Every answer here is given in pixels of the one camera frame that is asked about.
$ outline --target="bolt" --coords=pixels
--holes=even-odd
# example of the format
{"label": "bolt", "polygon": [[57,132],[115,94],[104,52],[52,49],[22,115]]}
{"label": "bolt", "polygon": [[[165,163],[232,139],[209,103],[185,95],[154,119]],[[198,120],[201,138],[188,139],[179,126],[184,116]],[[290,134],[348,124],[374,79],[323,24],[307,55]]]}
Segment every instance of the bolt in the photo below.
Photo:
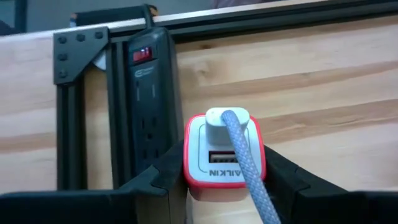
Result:
{"label": "bolt", "polygon": [[65,71],[64,69],[61,69],[60,72],[58,73],[58,75],[59,75],[61,78],[65,78],[65,77],[68,76],[68,73],[67,73],[67,71]]}
{"label": "bolt", "polygon": [[58,38],[58,42],[60,42],[61,44],[64,44],[67,42],[67,38],[66,37],[59,37]]}
{"label": "bolt", "polygon": [[79,42],[85,41],[85,39],[86,39],[86,36],[83,35],[83,34],[78,34],[76,36],[76,40],[79,41]]}
{"label": "bolt", "polygon": [[68,55],[67,54],[58,54],[58,60],[61,62],[68,60]]}
{"label": "bolt", "polygon": [[96,39],[102,39],[103,37],[104,37],[104,34],[102,32],[95,32]]}

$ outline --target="white charger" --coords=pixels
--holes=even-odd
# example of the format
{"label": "white charger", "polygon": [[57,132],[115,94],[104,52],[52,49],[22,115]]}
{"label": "white charger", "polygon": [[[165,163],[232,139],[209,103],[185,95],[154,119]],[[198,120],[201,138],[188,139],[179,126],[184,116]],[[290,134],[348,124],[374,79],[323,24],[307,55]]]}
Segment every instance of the white charger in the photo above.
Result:
{"label": "white charger", "polygon": [[197,200],[229,202],[247,195],[246,183],[221,114],[235,112],[261,178],[266,176],[266,157],[261,131],[244,108],[212,108],[193,116],[185,128],[184,175]]}

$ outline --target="red power switch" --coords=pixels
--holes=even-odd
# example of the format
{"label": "red power switch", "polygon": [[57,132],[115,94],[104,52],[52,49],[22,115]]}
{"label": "red power switch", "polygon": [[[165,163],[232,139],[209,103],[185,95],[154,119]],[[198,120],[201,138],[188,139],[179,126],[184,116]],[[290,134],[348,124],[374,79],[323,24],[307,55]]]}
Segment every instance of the red power switch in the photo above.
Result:
{"label": "red power switch", "polygon": [[152,50],[150,47],[144,47],[133,53],[132,61],[134,63],[150,60],[152,58]]}

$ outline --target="brand logo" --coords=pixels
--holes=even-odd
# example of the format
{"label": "brand logo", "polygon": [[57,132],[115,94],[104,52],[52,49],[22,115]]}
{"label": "brand logo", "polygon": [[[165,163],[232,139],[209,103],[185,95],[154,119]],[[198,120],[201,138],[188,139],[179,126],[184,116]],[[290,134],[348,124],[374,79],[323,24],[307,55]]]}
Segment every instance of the brand logo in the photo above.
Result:
{"label": "brand logo", "polygon": [[242,171],[240,170],[210,170],[210,176],[230,176],[230,177],[239,177]]}
{"label": "brand logo", "polygon": [[135,76],[136,78],[143,77],[143,76],[145,76],[145,75],[151,74],[151,73],[153,72],[153,70],[154,70],[154,67],[153,67],[153,66],[152,66],[152,67],[149,67],[149,68],[143,68],[143,69],[137,70],[137,71],[134,73],[134,76]]}

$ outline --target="wooden desk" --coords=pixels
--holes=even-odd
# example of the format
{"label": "wooden desk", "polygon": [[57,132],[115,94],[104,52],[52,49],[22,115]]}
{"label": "wooden desk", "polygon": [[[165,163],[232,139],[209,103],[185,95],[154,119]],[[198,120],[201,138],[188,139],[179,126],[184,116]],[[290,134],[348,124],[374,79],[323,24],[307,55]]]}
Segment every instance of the wooden desk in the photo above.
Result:
{"label": "wooden desk", "polygon": [[[55,188],[52,33],[0,39],[0,192]],[[183,118],[242,106],[265,144],[310,172],[348,190],[398,189],[397,36],[392,16],[180,44]],[[109,189],[105,77],[85,77],[89,186]],[[194,201],[193,216],[260,223],[250,198]]]}

